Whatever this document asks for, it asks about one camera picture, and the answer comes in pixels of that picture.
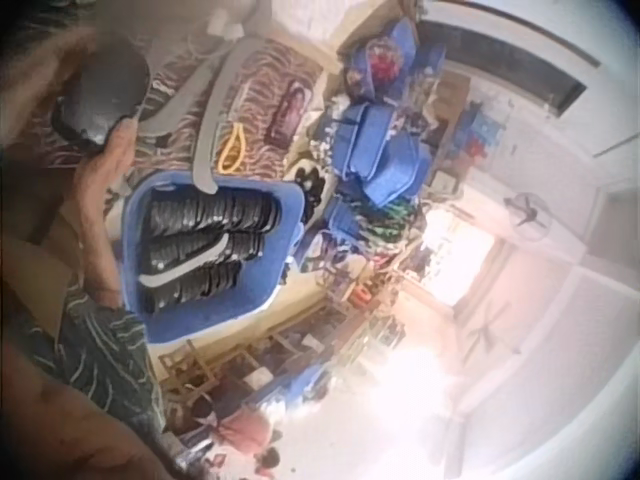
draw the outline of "black object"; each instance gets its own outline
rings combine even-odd
[[[493,36],[432,21],[421,21],[417,28],[421,45],[444,45],[447,60],[498,77],[548,103],[560,115],[587,89],[536,54]]]
[[[100,149],[116,124],[137,114],[149,85],[149,67],[125,39],[111,39],[66,84],[51,123],[68,142]]]
[[[146,247],[141,270],[149,275],[170,270],[214,246],[221,235],[214,229],[154,238]],[[211,263],[253,260],[262,256],[264,244],[264,235],[259,233],[230,233],[225,249]]]
[[[151,236],[216,228],[219,231],[267,233],[282,217],[280,202],[264,192],[220,189],[206,195],[193,188],[155,192],[149,207]]]
[[[322,192],[324,191],[326,180],[320,176],[320,171],[314,167],[308,172],[304,168],[296,170],[294,181],[304,193],[302,223],[307,225],[313,218],[316,208],[322,203]]]
[[[236,286],[242,265],[228,262],[194,270],[166,285],[146,290],[146,309],[156,313],[163,308],[211,297]]]

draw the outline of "hand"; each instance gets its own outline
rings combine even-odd
[[[96,45],[93,28],[75,27],[54,34],[27,55],[2,66],[0,145],[15,140],[36,107],[60,89]]]
[[[109,136],[104,152],[78,166],[73,180],[73,197],[81,213],[102,219],[107,188],[131,168],[137,132],[138,121],[125,118]]]

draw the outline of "patterned shirt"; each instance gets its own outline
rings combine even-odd
[[[9,328],[46,374],[82,392],[141,437],[160,435],[165,424],[160,388],[144,324],[134,314],[98,305],[73,281],[57,342],[25,308],[16,309]]]

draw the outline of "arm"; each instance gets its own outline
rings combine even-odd
[[[3,434],[34,478],[170,479],[131,430],[44,375],[5,338],[2,409]]]
[[[80,214],[85,290],[99,304],[122,304],[120,277],[103,220],[107,188],[133,163],[137,121],[125,119],[111,134],[105,151],[78,167],[73,199]]]

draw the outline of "window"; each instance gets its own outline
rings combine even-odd
[[[496,38],[452,25],[423,21],[421,44],[441,43],[447,60],[472,67],[514,85],[558,115],[586,90],[584,84],[542,58]]]

